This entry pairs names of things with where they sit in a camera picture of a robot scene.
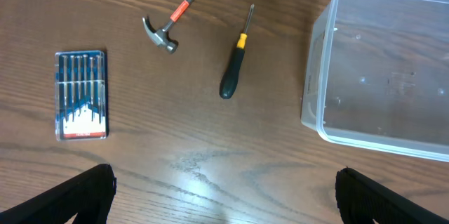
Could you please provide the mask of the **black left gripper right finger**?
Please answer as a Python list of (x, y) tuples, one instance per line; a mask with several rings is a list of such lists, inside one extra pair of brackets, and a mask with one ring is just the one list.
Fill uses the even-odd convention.
[(337, 172), (335, 198), (344, 224), (448, 224), (352, 168)]

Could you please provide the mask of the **small claw hammer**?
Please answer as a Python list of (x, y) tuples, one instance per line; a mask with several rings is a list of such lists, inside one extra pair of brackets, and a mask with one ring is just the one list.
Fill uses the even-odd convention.
[(178, 42), (169, 37), (170, 29), (175, 25), (183, 13), (189, 8), (194, 0), (184, 0), (172, 13), (169, 21), (161, 28), (154, 29), (149, 17), (143, 17), (143, 25), (148, 37), (159, 47), (173, 54), (178, 48)]

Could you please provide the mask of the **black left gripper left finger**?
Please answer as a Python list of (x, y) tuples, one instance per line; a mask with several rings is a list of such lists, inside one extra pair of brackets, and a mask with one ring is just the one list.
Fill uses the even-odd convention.
[(1, 212), (2, 223), (102, 223), (116, 194), (116, 178), (109, 164), (93, 168)]

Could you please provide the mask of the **black yellow screwdriver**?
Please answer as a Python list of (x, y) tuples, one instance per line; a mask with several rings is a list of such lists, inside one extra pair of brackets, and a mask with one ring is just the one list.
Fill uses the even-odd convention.
[(239, 72), (245, 55), (246, 40), (248, 38), (248, 28), (250, 26), (254, 8), (255, 4), (252, 4), (248, 12), (245, 27), (243, 28), (242, 33), (240, 33), (239, 35), (236, 46), (232, 50), (228, 66), (222, 76), (219, 91), (220, 97), (222, 99), (230, 99), (236, 91), (236, 87), (238, 86)]

